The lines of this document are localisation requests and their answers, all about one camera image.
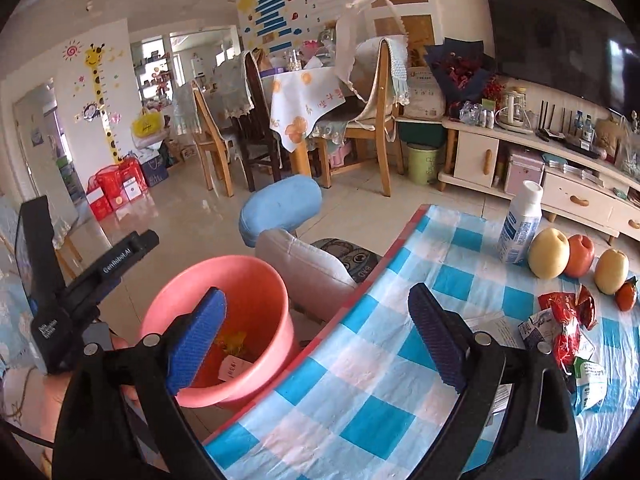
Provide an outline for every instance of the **drawer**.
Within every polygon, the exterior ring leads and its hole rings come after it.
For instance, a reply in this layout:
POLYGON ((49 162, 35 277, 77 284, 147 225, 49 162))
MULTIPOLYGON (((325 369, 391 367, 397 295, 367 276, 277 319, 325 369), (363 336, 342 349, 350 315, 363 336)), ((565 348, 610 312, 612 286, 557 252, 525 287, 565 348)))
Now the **drawer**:
POLYGON ((480 186, 491 187, 497 154, 498 139, 459 132, 458 154, 453 176, 480 186))
POLYGON ((617 202, 615 198, 561 176, 545 175, 543 205, 573 213, 599 225, 609 225, 609 217, 617 202))
POLYGON ((616 231, 640 240, 640 209, 616 200, 608 225, 616 231))

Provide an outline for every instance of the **person's hand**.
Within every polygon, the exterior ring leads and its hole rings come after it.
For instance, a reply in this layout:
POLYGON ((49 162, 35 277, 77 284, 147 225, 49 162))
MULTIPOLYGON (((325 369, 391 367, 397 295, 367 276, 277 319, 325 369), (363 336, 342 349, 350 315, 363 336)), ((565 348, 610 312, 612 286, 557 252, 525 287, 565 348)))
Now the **person's hand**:
MULTIPOLYGON (((123 338, 111 335, 111 342, 116 350, 128 348, 130 345, 123 338)), ((53 442, 56 436, 56 428, 58 419, 60 418, 60 410, 62 409, 62 401, 65 399, 66 389, 71 381, 72 372, 66 372, 60 375, 47 375, 43 379, 44 399, 42 403, 42 419, 40 425, 40 435, 45 440, 53 442)), ((138 394, 133 386, 123 386, 122 392, 140 406, 138 394)), ((45 457, 51 461, 52 449, 46 448, 45 457)))

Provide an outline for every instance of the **pink plastic bucket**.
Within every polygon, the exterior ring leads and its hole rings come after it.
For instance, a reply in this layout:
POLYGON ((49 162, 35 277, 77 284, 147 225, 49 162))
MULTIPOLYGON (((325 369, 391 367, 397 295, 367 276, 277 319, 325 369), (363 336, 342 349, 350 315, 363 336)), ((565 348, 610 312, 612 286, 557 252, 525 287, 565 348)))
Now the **pink plastic bucket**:
POLYGON ((245 332, 244 351, 253 366, 226 383, 218 379, 222 349, 212 345, 189 388, 178 392, 181 406, 218 404, 239 410, 263 390, 300 351, 289 315, 287 289, 280 275, 252 256, 220 256, 200 262, 172 279, 151 303, 140 337, 162 333, 175 317, 191 312, 210 286, 226 296, 220 335, 245 332))

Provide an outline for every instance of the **black cable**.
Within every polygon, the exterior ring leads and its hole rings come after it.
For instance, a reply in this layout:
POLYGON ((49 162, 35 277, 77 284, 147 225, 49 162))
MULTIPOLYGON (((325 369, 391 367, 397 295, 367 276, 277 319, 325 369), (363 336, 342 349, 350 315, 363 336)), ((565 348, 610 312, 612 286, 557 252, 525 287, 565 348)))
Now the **black cable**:
POLYGON ((34 444, 38 444, 39 446, 49 447, 53 449, 53 442, 49 442, 48 440, 44 440, 39 436, 35 436, 35 435, 32 435, 31 433, 27 433, 22 428, 18 428, 18 426, 14 426, 8 420, 4 420, 4 418, 0 420, 2 420, 8 426, 9 431, 11 431, 13 434, 21 436, 25 440, 28 440, 29 442, 33 442, 34 444))

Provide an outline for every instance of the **red gift bag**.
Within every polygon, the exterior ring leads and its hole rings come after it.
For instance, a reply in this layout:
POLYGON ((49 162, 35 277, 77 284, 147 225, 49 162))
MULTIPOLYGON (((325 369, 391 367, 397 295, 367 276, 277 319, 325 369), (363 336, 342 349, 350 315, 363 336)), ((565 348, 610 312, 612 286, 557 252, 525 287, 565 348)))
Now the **red gift bag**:
POLYGON ((134 156, 127 155, 118 167, 120 168, 120 177, 123 182, 135 178, 140 186, 140 191, 145 192, 147 190, 142 168, 140 168, 140 163, 134 156))
POLYGON ((113 212, 109 200, 107 200, 102 188, 95 179, 95 175, 89 179, 89 184, 86 189, 86 199, 98 222, 113 212))
POLYGON ((98 186, 102 188, 108 199, 115 199, 122 191, 122 176, 118 166, 107 166, 95 174, 98 186))
POLYGON ((95 174, 95 180, 102 188, 114 211, 129 201, 122 185, 122 176, 118 166, 102 168, 95 174))

